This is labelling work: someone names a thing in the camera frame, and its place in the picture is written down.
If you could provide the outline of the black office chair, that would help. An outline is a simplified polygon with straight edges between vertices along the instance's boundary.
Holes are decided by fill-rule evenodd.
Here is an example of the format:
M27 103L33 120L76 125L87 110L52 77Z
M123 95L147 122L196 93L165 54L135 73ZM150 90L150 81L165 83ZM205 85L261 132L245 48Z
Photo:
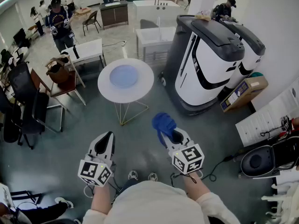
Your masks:
M22 118L21 121L18 121L16 112L18 110L17 102L21 103L24 108L33 104L37 88L32 81L28 65L26 63L21 63L13 68L8 74L8 79L14 91L14 104L11 111L11 121L19 128L20 138L23 136L29 148L32 150L34 147L29 144L28 138L23 130L24 121L29 120L29 118Z

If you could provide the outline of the cardboard box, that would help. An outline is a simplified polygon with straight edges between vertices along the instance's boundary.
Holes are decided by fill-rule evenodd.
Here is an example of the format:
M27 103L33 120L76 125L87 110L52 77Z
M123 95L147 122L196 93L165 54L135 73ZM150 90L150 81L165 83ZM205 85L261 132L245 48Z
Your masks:
M264 76L249 77L241 81L236 88L220 103L223 112L240 108L254 99L268 86Z

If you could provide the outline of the brown chair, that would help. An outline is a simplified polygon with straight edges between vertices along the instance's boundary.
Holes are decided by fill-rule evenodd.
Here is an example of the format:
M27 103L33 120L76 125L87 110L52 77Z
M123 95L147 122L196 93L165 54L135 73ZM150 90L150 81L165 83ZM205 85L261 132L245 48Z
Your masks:
M70 92L75 92L76 95L79 97L79 99L81 100L81 102L86 105L85 101L83 100L83 98L81 97L81 95L79 94L79 92L77 91L76 88L76 74L75 71L71 71L69 73L69 77L67 79L67 81L60 83L60 84L56 84L56 83L52 83L51 88L49 88L45 82L37 75L37 73L34 71L33 68L29 68L29 73L31 76L31 80L33 82L34 88L33 89L29 89L29 97L33 98L33 96L35 96L36 94L36 90L38 88L40 88L40 85L42 85L45 88L45 94L47 95L48 93L50 94L51 98L54 98L60 106L62 106L65 110L67 110L67 108L58 100L58 96L67 94L69 95Z

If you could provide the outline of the person's right forearm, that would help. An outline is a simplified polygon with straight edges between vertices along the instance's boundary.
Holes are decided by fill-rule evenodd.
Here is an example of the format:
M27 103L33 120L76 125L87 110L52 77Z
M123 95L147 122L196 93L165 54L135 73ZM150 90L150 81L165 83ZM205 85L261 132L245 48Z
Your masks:
M201 178L196 172L192 172L189 175L183 176L183 180L188 196L194 201L197 201L203 195L210 193L210 190L202 182Z

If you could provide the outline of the white bathtub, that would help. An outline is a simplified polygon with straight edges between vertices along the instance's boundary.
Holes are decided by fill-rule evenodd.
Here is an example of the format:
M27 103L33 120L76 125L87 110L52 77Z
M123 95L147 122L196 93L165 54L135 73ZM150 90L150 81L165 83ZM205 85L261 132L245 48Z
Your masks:
M178 4L170 0L135 0L136 20L175 21L181 9Z

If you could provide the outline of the person's left forearm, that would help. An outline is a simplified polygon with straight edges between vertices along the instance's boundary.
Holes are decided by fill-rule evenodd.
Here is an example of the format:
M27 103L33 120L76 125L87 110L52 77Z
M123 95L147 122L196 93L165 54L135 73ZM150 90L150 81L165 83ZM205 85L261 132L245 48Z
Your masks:
M105 185L104 187L96 186L94 189L91 210L107 216L111 208L112 204L109 185Z

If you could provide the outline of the black white service robot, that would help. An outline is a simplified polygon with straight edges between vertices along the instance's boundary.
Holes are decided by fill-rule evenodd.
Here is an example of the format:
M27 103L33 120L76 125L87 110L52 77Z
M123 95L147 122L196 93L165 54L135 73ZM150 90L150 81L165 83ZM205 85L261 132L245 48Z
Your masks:
M185 115L207 111L230 81L245 47L215 20L179 15L162 72L162 83L176 108Z
M243 79L247 78L258 66L262 56L265 54L266 47L261 39L245 26L227 19L220 19L220 23L239 38L245 49L244 58L236 66L233 75L224 87L225 91L230 91Z

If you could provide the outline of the round white side table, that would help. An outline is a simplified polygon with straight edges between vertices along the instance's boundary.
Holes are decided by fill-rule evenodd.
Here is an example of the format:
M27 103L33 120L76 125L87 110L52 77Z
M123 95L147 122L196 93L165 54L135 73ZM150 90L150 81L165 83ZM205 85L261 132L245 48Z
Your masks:
M137 82L129 88L118 88L110 82L111 71L121 65L134 66L138 71ZM108 64L101 71L98 77L98 89L100 94L114 104L119 124L123 126L132 119L141 115L149 109L149 106L140 102L148 94L154 83L154 73L152 68L144 61L135 58L123 58ZM137 103L144 107L142 111L133 117L126 119L126 115L131 103Z

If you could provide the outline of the upturned wooden stool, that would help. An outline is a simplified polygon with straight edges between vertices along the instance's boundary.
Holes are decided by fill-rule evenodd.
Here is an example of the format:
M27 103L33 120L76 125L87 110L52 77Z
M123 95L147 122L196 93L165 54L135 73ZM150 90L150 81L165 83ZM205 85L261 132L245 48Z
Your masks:
M79 79L79 82L80 82L80 83L82 84L82 86L85 88L86 85L85 85L85 83L83 82L83 80L81 79L81 76L79 75L79 73L78 73L78 71L77 71L77 69L76 69L76 67L75 67L75 65L74 65L74 63L73 63L73 61L72 61L71 58L70 58L70 55L62 54L62 55L59 55L58 57L53 57L53 58L51 58L51 59L46 63L45 67L47 68L47 70L50 70L50 68L51 68L54 64L56 64L56 63L60 63L60 64L62 64L62 60L63 60L63 59L68 59L68 62L64 64L64 67L65 67L67 70L69 70L69 71L71 71L71 70L75 71L75 72L76 72L76 77Z

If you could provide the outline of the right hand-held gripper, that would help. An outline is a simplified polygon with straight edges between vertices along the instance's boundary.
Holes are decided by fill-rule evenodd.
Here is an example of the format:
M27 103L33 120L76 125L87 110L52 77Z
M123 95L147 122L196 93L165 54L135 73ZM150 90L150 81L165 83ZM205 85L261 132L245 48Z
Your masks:
M190 174L202 168L205 158L203 151L186 131L175 128L171 132L170 140L165 141L165 138L168 138L168 133L159 131L159 140L168 150L167 160L180 173Z

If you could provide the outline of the white carved chair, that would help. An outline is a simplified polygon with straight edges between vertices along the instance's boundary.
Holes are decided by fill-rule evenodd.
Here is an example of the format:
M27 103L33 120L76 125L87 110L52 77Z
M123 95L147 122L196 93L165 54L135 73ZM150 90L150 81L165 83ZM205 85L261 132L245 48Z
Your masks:
M276 212L266 212L266 215L271 216L266 224L295 224L299 221L299 182L273 184L271 187L281 190L283 193L261 197L263 201L277 203L276 207L272 207Z

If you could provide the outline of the small wooden table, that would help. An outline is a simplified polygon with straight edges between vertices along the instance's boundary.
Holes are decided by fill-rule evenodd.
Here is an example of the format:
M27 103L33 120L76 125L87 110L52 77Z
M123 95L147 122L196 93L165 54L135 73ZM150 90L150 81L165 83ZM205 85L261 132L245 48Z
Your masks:
M79 8L79 9L75 10L75 12L74 12L74 18L75 19L78 19L80 17L86 17L86 18L88 18L91 13L92 13L92 10L89 7Z

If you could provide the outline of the black folding chair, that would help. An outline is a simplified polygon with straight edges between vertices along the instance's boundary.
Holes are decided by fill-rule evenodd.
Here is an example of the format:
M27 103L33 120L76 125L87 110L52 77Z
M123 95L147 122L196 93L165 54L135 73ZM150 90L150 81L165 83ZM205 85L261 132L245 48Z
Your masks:
M65 107L61 103L58 103L57 105L48 106L48 102L49 102L49 96L44 92L40 92L40 88L38 88L34 96L31 116L33 120L36 121L38 125L41 127L40 133L44 132L46 129L54 133L60 133L63 131ZM47 111L56 108L61 109L59 129L55 129L46 124Z

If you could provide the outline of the white basin stand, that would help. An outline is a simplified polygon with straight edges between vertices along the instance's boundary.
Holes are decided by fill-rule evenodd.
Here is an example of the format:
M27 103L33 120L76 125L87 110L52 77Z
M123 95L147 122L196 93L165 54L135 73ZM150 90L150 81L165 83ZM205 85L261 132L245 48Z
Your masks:
M167 57L175 35L175 27L161 28L161 41L158 41L158 28L137 29L136 54L144 62L159 61Z

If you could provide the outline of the crumpled yellow rag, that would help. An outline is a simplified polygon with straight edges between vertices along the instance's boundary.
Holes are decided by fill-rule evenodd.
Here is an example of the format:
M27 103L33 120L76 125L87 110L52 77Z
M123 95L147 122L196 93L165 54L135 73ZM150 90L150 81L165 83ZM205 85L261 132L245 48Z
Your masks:
M200 20L205 20L205 21L210 21L212 18L209 14L204 13L203 11L195 14L194 16L196 19L200 19Z

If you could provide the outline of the dark wood vanity cabinet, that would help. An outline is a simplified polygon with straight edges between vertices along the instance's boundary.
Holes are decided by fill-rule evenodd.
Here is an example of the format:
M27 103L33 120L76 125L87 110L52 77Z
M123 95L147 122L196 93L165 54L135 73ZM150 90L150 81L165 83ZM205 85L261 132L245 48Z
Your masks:
M125 0L100 5L103 29L106 26L124 23L128 24L128 3Z

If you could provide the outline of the black metal frame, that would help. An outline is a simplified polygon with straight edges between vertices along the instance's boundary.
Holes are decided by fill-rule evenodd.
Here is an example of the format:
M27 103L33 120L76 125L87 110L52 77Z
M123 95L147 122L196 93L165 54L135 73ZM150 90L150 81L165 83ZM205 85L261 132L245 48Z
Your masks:
M10 195L13 201L31 200L34 204L39 204L43 197L43 193L32 194L27 190L11 192Z

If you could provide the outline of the black toilet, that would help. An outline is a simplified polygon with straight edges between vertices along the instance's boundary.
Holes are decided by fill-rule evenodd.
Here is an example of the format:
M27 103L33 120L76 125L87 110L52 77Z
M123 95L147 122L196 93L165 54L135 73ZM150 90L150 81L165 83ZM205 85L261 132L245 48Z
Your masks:
M240 162L239 178L268 178L299 165L299 135L256 147L234 157Z

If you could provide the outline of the person's dark trousers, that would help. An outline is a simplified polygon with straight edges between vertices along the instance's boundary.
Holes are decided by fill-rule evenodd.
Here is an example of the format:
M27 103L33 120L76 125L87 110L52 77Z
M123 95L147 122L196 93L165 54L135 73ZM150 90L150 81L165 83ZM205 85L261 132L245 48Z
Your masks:
M135 178L131 178L129 180L127 180L127 182L123 185L123 187L121 188L121 190L118 192L118 195L120 195L122 192L124 192L126 189L128 189L131 186L134 186L136 184L142 183L145 180L137 180Z

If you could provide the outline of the black monitor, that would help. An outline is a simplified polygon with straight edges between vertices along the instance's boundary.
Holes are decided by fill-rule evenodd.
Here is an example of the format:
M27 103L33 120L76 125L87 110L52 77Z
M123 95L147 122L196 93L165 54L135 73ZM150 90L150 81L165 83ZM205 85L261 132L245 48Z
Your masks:
M21 47L26 47L26 34L23 28L21 28L14 36L13 39L16 43L16 45Z

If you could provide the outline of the brown bag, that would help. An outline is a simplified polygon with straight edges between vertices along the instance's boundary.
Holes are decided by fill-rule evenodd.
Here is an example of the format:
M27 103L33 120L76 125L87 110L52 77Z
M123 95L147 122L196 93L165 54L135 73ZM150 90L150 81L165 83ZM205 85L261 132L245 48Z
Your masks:
M46 72L46 75L49 76L54 83L61 84L68 80L69 71L64 66L57 63Z

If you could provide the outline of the person's cream sweater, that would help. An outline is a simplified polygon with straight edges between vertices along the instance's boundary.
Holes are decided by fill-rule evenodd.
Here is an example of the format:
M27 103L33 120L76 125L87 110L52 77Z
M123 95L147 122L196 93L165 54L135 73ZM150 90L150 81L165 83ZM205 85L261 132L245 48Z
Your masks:
M89 209L83 224L209 224L209 217L241 224L212 192L194 201L182 189L143 181L121 193L107 214Z

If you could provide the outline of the dark dining chair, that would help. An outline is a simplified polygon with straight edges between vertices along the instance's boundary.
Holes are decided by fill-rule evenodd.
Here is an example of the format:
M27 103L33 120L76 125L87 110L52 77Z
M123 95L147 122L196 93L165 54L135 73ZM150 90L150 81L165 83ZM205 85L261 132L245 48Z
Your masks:
M97 14L98 14L98 11L92 12L91 15L85 21L82 22L82 28L83 28L84 35L85 35L85 28L86 28L86 30L88 30L89 25L94 25L96 27L97 32L99 33L97 25L99 27L101 27L101 25L97 21Z

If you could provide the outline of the white drawer cabinet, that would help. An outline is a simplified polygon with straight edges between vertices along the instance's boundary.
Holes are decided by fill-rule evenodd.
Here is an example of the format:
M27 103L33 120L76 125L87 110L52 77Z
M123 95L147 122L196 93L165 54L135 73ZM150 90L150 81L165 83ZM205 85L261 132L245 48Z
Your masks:
M260 110L237 123L243 146L273 137L282 131L281 118L299 117L299 78Z

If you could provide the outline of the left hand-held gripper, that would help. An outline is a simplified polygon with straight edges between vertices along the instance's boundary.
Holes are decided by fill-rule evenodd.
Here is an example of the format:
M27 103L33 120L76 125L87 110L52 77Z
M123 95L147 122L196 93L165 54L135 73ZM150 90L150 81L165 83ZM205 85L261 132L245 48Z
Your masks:
M113 137L111 154L105 153L110 136ZM114 172L111 170L113 155L115 151L115 135L109 131L101 134L90 144L90 153L85 154L84 159L80 160L78 177L86 184L104 187Z

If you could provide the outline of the white rectangular table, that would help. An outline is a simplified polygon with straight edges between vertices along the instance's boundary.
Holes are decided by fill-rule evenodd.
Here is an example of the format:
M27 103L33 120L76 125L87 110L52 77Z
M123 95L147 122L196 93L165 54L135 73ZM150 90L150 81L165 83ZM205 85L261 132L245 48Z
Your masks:
M63 52L68 53L75 66L99 61L103 68L106 66L106 61L103 56L102 39L85 42L75 45L79 58L75 56L73 48L67 48Z

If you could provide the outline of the blue cloth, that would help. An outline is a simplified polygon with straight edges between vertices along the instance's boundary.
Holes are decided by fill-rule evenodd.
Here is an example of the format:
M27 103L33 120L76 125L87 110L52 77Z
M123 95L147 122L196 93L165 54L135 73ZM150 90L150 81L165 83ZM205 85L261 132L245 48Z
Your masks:
M152 119L152 126L157 131L157 136L161 144L167 148L162 134L172 138L172 132L177 127L175 120L169 114L160 112Z

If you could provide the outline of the light blue big plate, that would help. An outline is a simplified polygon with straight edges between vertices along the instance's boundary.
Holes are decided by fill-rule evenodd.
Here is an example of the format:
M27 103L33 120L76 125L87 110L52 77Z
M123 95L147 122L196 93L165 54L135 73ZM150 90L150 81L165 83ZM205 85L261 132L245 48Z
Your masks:
M138 71L134 66L121 65L110 73L110 82L118 88L129 88L138 80Z

